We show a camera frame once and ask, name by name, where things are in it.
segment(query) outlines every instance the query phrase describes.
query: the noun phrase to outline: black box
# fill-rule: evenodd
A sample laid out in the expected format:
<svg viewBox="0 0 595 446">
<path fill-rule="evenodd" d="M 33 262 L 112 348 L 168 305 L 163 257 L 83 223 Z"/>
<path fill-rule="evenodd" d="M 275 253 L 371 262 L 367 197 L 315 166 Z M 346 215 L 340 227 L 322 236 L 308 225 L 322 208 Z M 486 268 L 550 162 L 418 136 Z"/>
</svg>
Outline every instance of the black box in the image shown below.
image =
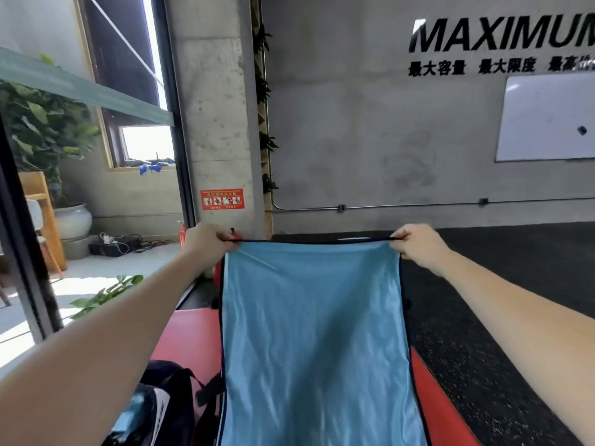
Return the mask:
<svg viewBox="0 0 595 446">
<path fill-rule="evenodd" d="M 104 244 L 101 239 L 93 241 L 89 243 L 89 252 L 92 255 L 116 258 L 140 248 L 140 237 L 137 236 L 123 236 L 116 241 L 118 241 L 117 244 Z"/>
</svg>

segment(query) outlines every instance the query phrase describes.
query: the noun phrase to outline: window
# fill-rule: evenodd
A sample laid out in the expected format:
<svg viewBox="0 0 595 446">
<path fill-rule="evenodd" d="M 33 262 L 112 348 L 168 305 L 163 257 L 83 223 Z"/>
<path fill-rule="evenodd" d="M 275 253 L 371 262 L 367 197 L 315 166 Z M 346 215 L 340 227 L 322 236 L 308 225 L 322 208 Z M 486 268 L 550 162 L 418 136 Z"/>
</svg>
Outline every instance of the window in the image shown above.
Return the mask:
<svg viewBox="0 0 595 446">
<path fill-rule="evenodd" d="M 95 79 L 168 109 L 152 0 L 79 0 Z M 102 109 L 115 167 L 174 164 L 171 128 Z"/>
</svg>

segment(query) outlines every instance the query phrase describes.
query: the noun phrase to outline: fire extinguisher instruction sign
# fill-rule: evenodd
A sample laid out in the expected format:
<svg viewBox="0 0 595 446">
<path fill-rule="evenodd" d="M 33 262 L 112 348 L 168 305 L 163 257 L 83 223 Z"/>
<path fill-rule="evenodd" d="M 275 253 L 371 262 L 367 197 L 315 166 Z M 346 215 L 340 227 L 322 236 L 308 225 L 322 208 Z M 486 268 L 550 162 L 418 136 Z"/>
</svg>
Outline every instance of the fire extinguisher instruction sign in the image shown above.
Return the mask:
<svg viewBox="0 0 595 446">
<path fill-rule="evenodd" d="M 202 209 L 209 210 L 243 210 L 243 189 L 212 189 L 201 191 Z"/>
</svg>

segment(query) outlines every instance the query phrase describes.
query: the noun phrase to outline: person's left hand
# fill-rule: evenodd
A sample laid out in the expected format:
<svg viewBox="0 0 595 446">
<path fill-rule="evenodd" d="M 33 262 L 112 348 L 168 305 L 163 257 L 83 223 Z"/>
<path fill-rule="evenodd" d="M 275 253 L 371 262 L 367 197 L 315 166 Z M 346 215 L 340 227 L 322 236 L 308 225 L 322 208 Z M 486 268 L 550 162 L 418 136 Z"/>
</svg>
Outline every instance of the person's left hand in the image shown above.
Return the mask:
<svg viewBox="0 0 595 446">
<path fill-rule="evenodd" d="M 215 266 L 223 255 L 237 249 L 229 231 L 216 224 L 198 224 L 186 231 L 183 253 L 197 260 L 205 268 Z"/>
</svg>

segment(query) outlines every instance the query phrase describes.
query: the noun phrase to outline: plant pot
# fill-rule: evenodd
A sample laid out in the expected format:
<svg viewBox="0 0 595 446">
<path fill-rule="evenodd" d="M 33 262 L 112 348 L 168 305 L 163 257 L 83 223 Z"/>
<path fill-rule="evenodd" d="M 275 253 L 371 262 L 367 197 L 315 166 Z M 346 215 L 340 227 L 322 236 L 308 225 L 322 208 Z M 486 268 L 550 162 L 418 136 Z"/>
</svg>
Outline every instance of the plant pot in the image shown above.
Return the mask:
<svg viewBox="0 0 595 446">
<path fill-rule="evenodd" d="M 68 208 L 56 208 L 54 215 L 60 232 L 60 240 L 83 238 L 91 230 L 93 217 L 84 203 Z"/>
</svg>

